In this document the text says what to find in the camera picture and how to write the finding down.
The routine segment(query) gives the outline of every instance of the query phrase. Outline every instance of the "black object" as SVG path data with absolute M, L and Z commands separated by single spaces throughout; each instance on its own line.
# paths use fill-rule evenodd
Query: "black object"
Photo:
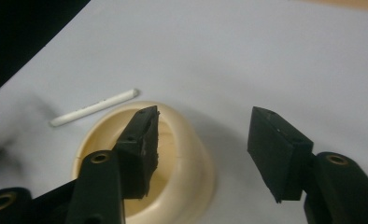
M 90 0 L 0 0 L 0 87 L 88 2 Z
M 276 201 L 299 201 L 312 224 L 368 224 L 368 177 L 348 157 L 313 143 L 277 113 L 253 107 L 248 152 Z
M 0 223 L 125 223 L 123 199 L 142 199 L 158 164 L 158 117 L 157 106 L 137 111 L 113 150 L 88 155 L 76 180 L 38 198 L 1 189 Z

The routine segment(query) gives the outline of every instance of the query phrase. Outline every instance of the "table surface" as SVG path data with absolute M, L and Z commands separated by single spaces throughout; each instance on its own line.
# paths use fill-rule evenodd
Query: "table surface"
M 172 106 L 217 168 L 198 223 L 305 223 L 276 204 L 247 153 L 253 106 L 274 110 L 368 174 L 368 11 L 301 1 L 92 0 L 0 90 L 0 189 L 70 180 L 104 110 L 48 121 L 131 88 Z

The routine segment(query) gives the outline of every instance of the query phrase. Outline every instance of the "white tabletop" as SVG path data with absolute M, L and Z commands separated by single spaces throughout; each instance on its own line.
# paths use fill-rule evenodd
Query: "white tabletop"
M 70 180 L 109 110 L 48 121 L 131 88 L 192 123 L 217 167 L 199 223 L 305 223 L 276 204 L 247 153 L 251 108 L 274 110 L 368 174 L 368 11 L 301 1 L 92 0 L 0 90 L 0 189 Z

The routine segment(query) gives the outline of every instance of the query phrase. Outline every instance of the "cream-colored bowl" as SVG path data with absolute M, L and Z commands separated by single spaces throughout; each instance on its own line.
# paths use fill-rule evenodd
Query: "cream-colored bowl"
M 160 111 L 158 168 L 150 181 L 148 197 L 125 200 L 128 224 L 192 223 L 207 208 L 214 191 L 212 160 L 192 126 L 173 108 L 156 102 L 135 102 L 118 107 L 101 118 L 78 149 L 73 178 L 90 153 L 113 148 L 134 113 L 156 105 Z

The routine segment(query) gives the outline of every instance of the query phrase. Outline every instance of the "white chalk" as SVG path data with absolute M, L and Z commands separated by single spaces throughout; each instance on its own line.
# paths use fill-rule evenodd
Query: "white chalk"
M 115 95 L 103 101 L 100 101 L 93 105 L 88 105 L 74 112 L 62 115 L 56 119 L 50 121 L 50 125 L 53 127 L 64 125 L 68 122 L 71 122 L 76 119 L 83 118 L 97 111 L 106 109 L 110 106 L 117 105 L 123 103 L 125 101 L 131 100 L 135 98 L 139 94 L 139 91 L 136 89 L 132 89 L 130 91 L 123 92 L 121 94 Z

